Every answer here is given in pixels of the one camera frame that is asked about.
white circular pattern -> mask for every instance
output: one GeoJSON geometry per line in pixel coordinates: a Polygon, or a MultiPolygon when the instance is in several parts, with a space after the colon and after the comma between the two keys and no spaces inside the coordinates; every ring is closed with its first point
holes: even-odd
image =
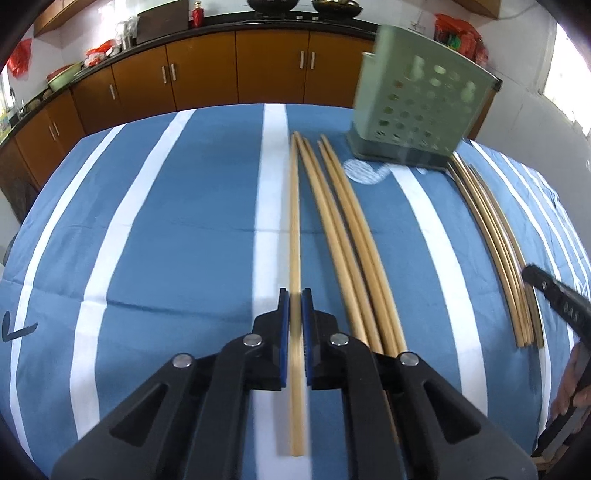
{"type": "Polygon", "coordinates": [[[376,171],[369,163],[357,158],[345,160],[343,169],[351,180],[364,185],[375,185],[390,174],[387,165],[380,165],[376,171]]]}

metal screw head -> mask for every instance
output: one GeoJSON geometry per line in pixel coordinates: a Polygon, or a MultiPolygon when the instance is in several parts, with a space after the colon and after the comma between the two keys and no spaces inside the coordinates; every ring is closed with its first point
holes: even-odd
{"type": "Polygon", "coordinates": [[[193,357],[188,353],[181,353],[173,358],[173,365],[176,368],[187,368],[193,363],[193,357]]]}
{"type": "Polygon", "coordinates": [[[345,346],[349,343],[349,337],[347,337],[344,333],[333,333],[330,336],[330,343],[334,346],[345,346]]]}
{"type": "Polygon", "coordinates": [[[257,333],[249,333],[242,339],[246,346],[259,346],[262,343],[262,337],[257,333]]]}
{"type": "Polygon", "coordinates": [[[400,363],[405,367],[416,367],[418,365],[418,357],[412,352],[404,352],[400,355],[400,363]]]}

kitchen shelf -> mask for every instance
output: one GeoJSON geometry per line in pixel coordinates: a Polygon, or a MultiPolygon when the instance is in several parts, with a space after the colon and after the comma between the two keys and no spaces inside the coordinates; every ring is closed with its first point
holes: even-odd
{"type": "Polygon", "coordinates": [[[466,10],[484,17],[499,18],[501,11],[501,0],[453,0],[466,10]]]}
{"type": "Polygon", "coordinates": [[[94,2],[96,0],[56,0],[35,20],[33,35],[38,37],[60,28],[94,2]]]}

red plastic bag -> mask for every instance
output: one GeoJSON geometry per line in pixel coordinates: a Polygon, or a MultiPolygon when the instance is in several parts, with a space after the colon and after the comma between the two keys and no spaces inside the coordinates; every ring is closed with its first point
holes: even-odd
{"type": "Polygon", "coordinates": [[[8,70],[15,78],[20,78],[29,71],[32,41],[32,38],[28,38],[20,42],[6,63],[8,70]]]}

red bottle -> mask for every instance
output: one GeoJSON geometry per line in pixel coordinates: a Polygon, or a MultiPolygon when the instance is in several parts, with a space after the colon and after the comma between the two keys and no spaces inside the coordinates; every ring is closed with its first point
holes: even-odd
{"type": "Polygon", "coordinates": [[[203,8],[201,2],[195,2],[195,10],[191,12],[193,28],[201,27],[203,24],[203,8]]]}

